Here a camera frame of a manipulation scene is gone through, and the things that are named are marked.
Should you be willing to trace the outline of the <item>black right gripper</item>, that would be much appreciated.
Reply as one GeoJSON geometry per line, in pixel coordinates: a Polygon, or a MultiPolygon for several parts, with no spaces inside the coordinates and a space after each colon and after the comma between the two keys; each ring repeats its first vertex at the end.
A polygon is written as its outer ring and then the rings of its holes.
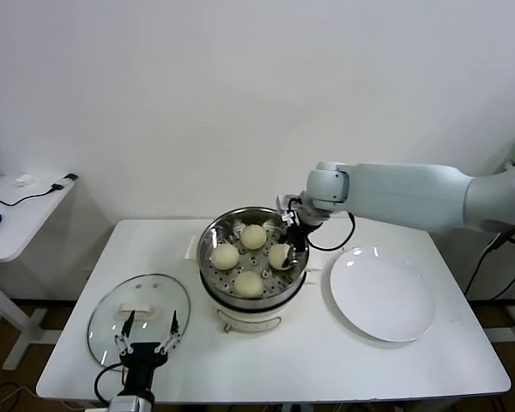
{"type": "Polygon", "coordinates": [[[288,226],[285,240],[288,245],[283,245],[284,260],[282,261],[282,268],[284,270],[292,267],[295,262],[306,259],[307,237],[310,232],[311,227],[306,224],[288,226]]]}

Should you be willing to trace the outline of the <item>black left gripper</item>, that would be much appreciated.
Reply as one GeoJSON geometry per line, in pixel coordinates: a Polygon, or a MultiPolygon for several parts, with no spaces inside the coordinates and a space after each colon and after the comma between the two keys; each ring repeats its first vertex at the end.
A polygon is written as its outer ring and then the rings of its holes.
{"type": "Polygon", "coordinates": [[[131,311],[129,317],[124,321],[120,334],[114,337],[121,363],[128,369],[124,388],[126,390],[150,390],[155,370],[167,363],[168,351],[174,348],[181,338],[177,312],[173,312],[169,336],[161,344],[136,342],[131,345],[130,333],[134,320],[135,312],[131,311]]]}

